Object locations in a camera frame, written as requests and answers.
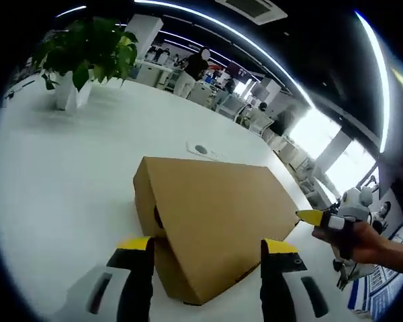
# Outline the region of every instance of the green leaves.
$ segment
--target green leaves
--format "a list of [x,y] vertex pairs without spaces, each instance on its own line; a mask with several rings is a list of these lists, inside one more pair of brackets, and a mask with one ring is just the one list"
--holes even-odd
[[89,79],[88,64],[87,62],[82,62],[73,72],[72,77],[73,84],[78,90],[78,92],[82,89],[83,85],[85,85],[88,79]]
[[53,89],[56,84],[50,80],[51,72],[65,75],[72,71],[78,91],[89,81],[90,68],[99,82],[114,76],[127,79],[137,57],[137,39],[115,23],[104,18],[75,21],[67,31],[50,34],[32,56],[33,66],[45,70],[46,88]]
[[94,78],[99,80],[99,83],[103,82],[103,79],[105,78],[105,71],[102,66],[95,64],[93,74]]
[[126,36],[128,39],[130,39],[131,42],[138,42],[136,36],[132,32],[123,32],[123,36]]

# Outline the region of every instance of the air conditioner vent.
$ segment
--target air conditioner vent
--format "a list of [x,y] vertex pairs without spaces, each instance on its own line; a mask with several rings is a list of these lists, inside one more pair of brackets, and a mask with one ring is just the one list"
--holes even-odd
[[215,0],[243,15],[257,25],[279,20],[288,15],[268,0]]

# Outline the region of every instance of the computer monitor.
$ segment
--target computer monitor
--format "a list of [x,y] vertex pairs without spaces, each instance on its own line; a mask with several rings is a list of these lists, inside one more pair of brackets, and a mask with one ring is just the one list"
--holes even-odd
[[264,101],[269,96],[269,91],[262,84],[257,83],[251,90],[251,94],[260,101]]
[[231,62],[226,69],[226,72],[234,79],[246,84],[251,77],[249,71],[239,66],[235,62]]

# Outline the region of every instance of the potted plant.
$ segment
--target potted plant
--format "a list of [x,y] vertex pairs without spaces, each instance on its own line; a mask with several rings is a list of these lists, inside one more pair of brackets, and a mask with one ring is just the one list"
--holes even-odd
[[93,18],[76,21],[66,30],[53,32],[33,55],[48,90],[55,89],[57,107],[84,105],[97,79],[127,79],[137,57],[136,36],[123,32],[114,20]]

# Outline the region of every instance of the led strip light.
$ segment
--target led strip light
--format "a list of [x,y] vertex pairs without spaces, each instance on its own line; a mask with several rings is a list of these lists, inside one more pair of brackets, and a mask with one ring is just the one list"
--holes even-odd
[[[168,40],[168,39],[164,39],[164,41],[165,41],[165,42],[170,42],[171,44],[178,45],[178,46],[180,46],[180,47],[184,47],[185,49],[191,50],[192,52],[198,52],[197,50],[194,50],[193,48],[190,48],[190,47],[188,47],[188,46],[185,46],[185,45],[183,45],[183,44],[180,44],[179,42],[172,42],[171,40]],[[213,62],[216,62],[217,64],[223,66],[224,68],[227,68],[226,65],[222,64],[221,62],[218,62],[216,59],[213,59],[212,57],[209,58],[209,59],[212,60]]]
[[280,63],[278,63],[273,57],[271,57],[264,49],[262,49],[262,47],[260,47],[256,43],[254,43],[252,40],[250,40],[248,37],[246,37],[245,35],[243,35],[240,32],[238,32],[237,30],[231,28],[229,25],[226,25],[225,23],[223,23],[223,22],[221,22],[221,21],[219,21],[219,20],[217,20],[217,19],[215,19],[213,17],[210,17],[209,15],[205,15],[204,13],[201,13],[201,12],[198,12],[196,10],[189,9],[189,8],[186,8],[186,7],[182,7],[180,5],[173,5],[172,3],[161,2],[161,1],[151,1],[151,0],[134,0],[134,2],[141,3],[141,4],[149,4],[149,5],[161,5],[163,7],[170,7],[170,8],[173,8],[173,9],[186,11],[186,12],[192,13],[194,15],[198,15],[199,17],[202,17],[202,18],[204,18],[206,20],[209,20],[210,22],[216,23],[217,25],[223,27],[224,29],[228,30],[229,32],[232,32],[233,34],[238,36],[240,39],[244,40],[246,43],[248,43],[253,48],[258,50],[262,55],[264,55],[272,63],[274,63],[274,65],[276,65],[276,67],[278,67],[278,69],[280,71],[282,71],[282,73],[286,77],[288,77],[288,79],[296,86],[297,90],[299,90],[299,92],[302,94],[302,96],[304,97],[306,102],[308,102],[309,106],[311,108],[316,108],[314,102],[312,102],[312,100],[309,97],[309,95],[307,94],[307,92],[300,86],[300,84],[297,83],[296,80],[294,80],[294,78],[291,77],[291,75],[285,70],[284,67],[282,67],[280,65]]
[[388,128],[390,126],[390,87],[388,83],[387,67],[385,65],[385,60],[384,56],[382,55],[381,46],[379,45],[375,32],[370,27],[369,23],[365,21],[365,19],[358,14],[358,12],[355,12],[355,14],[357,15],[358,19],[360,19],[360,22],[363,25],[364,30],[367,34],[367,37],[369,38],[371,47],[375,54],[377,67],[379,68],[379,73],[381,76],[384,124],[382,127],[382,138],[381,138],[381,145],[379,146],[379,152],[383,153],[387,141]]
[[67,11],[65,11],[63,13],[60,13],[59,15],[56,15],[55,18],[61,17],[62,15],[66,15],[66,14],[68,14],[70,12],[73,12],[73,11],[76,11],[76,10],[81,10],[81,9],[86,9],[86,8],[87,8],[86,5],[82,5],[80,7],[73,8],[73,9],[67,10]]
[[[163,33],[163,34],[167,34],[167,35],[170,35],[170,36],[174,36],[174,37],[181,38],[182,40],[186,40],[186,41],[188,41],[188,42],[192,42],[193,44],[195,44],[195,45],[197,45],[197,46],[200,46],[200,47],[203,47],[203,46],[204,46],[204,45],[202,45],[202,44],[199,44],[198,42],[195,42],[194,40],[191,40],[191,39],[182,37],[182,36],[177,35],[177,34],[172,34],[171,32],[165,32],[164,30],[160,30],[160,32]],[[223,57],[223,58],[226,59],[227,61],[233,62],[233,63],[235,63],[237,66],[239,66],[239,67],[241,67],[241,68],[247,70],[245,67],[243,67],[243,66],[241,66],[240,64],[238,64],[237,62],[235,62],[235,61],[233,61],[233,60],[231,60],[231,59],[225,57],[224,55],[221,55],[219,52],[216,52],[216,51],[213,50],[213,49],[209,49],[209,50],[210,50],[211,52],[213,52],[213,53],[215,53],[215,54],[217,54],[217,55]],[[261,83],[261,81],[260,81],[257,77],[255,77],[252,73],[249,73],[249,74],[251,74],[251,76],[252,76],[258,83]]]
[[[253,55],[249,54],[246,50],[242,49],[241,47],[237,46],[236,44],[232,43],[230,40],[228,40],[227,38],[221,36],[220,34],[217,34],[216,32],[213,32],[212,30],[203,27],[202,25],[197,25],[196,23],[192,23],[190,21],[178,18],[178,17],[173,17],[172,15],[163,15],[163,17],[168,17],[171,19],[176,19],[185,23],[189,23],[190,25],[193,25],[194,27],[203,29],[207,32],[210,32],[211,34],[223,39],[225,42],[228,42],[230,45],[236,47],[237,49],[239,49],[241,52],[243,52],[244,54],[246,54],[248,57],[251,57],[255,62],[257,62],[258,65],[260,65],[260,67],[262,69],[264,69],[266,72],[268,72],[282,87],[283,90],[286,91],[287,93],[291,94],[291,92],[289,91],[289,89],[286,87],[286,85],[276,76],[276,74],[274,72],[272,72],[271,70],[269,70],[266,66],[264,66],[264,64],[262,64],[259,60],[257,60]],[[257,77],[254,77],[257,82],[261,82]]]

